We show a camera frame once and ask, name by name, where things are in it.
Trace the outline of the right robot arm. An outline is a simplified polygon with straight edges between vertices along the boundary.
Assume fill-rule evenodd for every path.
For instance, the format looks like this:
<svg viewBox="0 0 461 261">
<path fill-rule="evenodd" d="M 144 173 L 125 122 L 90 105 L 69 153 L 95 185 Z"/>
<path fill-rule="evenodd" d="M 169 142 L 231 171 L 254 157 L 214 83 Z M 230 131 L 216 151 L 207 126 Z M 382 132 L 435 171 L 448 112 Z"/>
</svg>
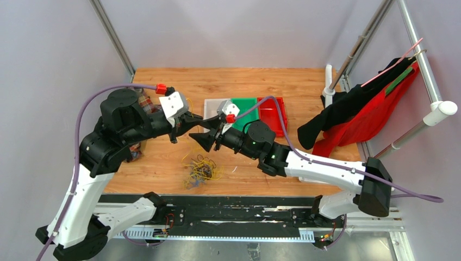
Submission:
<svg viewBox="0 0 461 261">
<path fill-rule="evenodd" d="M 275 132 L 260 120 L 250 123 L 244 132 L 233 127 L 208 129 L 190 134 L 207 152 L 224 146 L 257 160 L 257 167 L 269 176 L 298 177 L 340 187 L 339 193 L 315 198 L 310 217 L 319 227 L 358 211 L 378 218 L 389 215 L 392 179 L 376 158 L 363 163 L 315 156 L 276 142 Z"/>
</svg>

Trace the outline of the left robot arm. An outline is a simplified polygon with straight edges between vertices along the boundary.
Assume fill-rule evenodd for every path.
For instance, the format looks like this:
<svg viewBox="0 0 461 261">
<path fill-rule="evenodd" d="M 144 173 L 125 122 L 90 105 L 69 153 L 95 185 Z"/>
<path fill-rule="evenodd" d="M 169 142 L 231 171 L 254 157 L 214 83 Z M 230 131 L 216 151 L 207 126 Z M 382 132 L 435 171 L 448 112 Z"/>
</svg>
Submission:
<svg viewBox="0 0 461 261">
<path fill-rule="evenodd" d="M 167 217 L 166 202 L 154 192 L 111 213 L 94 214 L 105 187 L 131 156 L 131 145 L 163 135 L 176 143 L 178 136 L 202 120 L 189 110 L 183 94 L 163 85 L 153 87 L 161 108 L 149 114 L 138 102 L 139 89 L 140 84 L 107 88 L 109 95 L 100 105 L 101 117 L 87 136 L 80 137 L 80 121 L 76 122 L 70 186 L 53 221 L 36 231 L 44 248 L 55 245 L 53 256 L 57 260 L 91 259 L 119 233 L 145 221 L 159 225 Z"/>
</svg>

